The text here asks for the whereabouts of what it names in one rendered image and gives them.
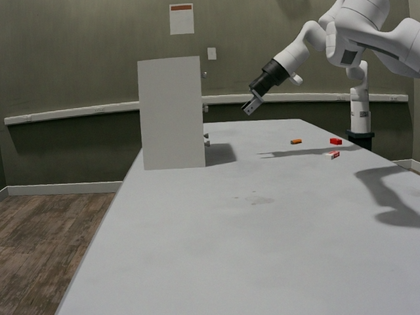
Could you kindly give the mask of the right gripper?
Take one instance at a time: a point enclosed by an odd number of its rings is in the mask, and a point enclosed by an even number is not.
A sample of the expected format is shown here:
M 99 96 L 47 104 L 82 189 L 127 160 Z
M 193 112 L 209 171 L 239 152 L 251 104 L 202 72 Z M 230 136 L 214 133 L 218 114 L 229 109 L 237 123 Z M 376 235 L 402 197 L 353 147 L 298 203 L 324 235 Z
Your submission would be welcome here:
M 273 86 L 280 86 L 287 78 L 295 84 L 301 85 L 303 80 L 295 73 L 299 63 L 292 54 L 283 50 L 262 68 L 263 73 L 250 85 L 249 91 L 254 97 L 241 109 L 250 115 L 264 100 L 263 97 Z

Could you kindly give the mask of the red eraser with white tip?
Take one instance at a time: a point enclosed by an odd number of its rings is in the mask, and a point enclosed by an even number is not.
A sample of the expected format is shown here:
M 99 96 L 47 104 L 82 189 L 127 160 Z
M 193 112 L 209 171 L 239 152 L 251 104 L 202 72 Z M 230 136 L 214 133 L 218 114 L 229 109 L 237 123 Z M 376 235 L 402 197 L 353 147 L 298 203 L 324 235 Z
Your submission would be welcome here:
M 340 152 L 332 151 L 332 152 L 325 155 L 325 159 L 334 159 L 334 158 L 338 157 L 339 154 L 340 154 Z

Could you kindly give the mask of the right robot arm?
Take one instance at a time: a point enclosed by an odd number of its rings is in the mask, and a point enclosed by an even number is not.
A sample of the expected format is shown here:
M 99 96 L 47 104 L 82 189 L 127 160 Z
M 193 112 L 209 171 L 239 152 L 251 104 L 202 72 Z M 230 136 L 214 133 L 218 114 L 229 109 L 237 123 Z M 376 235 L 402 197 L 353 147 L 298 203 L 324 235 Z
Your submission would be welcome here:
M 299 63 L 299 66 L 309 58 L 310 53 L 305 45 L 305 39 L 317 51 L 326 50 L 326 28 L 335 21 L 345 0 L 337 0 L 333 7 L 320 19 L 307 22 L 297 38 L 286 49 Z M 371 132 L 371 112 L 369 112 L 368 63 L 361 61 L 357 68 L 346 68 L 349 79 L 362 80 L 361 84 L 350 89 L 351 131 L 354 133 Z

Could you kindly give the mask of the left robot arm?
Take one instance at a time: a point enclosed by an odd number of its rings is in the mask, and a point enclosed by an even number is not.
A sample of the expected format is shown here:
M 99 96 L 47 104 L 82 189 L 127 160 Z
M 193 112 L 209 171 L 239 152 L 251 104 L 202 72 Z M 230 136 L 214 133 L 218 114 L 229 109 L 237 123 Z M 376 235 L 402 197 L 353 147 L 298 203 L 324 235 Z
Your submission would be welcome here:
M 356 68 L 367 48 L 391 72 L 420 79 L 420 23 L 405 18 L 393 31 L 380 32 L 389 11 L 389 0 L 345 0 L 326 28 L 327 60 Z

